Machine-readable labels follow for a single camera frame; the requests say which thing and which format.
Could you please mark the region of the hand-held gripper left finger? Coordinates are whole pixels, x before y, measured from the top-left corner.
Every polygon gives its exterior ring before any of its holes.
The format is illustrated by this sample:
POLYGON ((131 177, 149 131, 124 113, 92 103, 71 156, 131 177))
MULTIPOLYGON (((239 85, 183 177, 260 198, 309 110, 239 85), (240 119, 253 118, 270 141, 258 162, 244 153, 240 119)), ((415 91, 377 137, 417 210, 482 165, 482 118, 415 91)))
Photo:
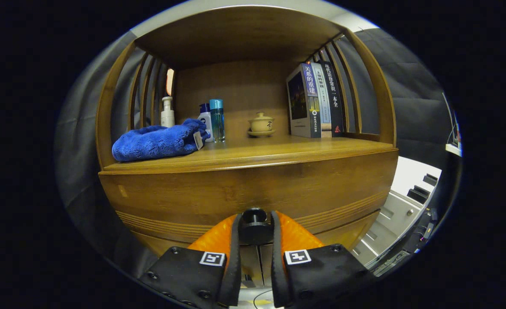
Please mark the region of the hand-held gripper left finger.
POLYGON ((227 309, 241 289, 241 215, 220 221, 186 248, 172 246, 139 281, 187 309, 227 309))

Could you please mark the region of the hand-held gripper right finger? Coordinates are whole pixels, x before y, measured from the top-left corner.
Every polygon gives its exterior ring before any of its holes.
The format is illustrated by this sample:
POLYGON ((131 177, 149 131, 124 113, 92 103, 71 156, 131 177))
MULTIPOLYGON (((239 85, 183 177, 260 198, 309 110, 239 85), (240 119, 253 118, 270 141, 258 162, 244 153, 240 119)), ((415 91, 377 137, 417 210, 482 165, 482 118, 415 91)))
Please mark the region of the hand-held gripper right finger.
POLYGON ((285 309, 336 309, 376 277, 342 244, 326 245, 289 216, 272 211, 272 293, 285 309))

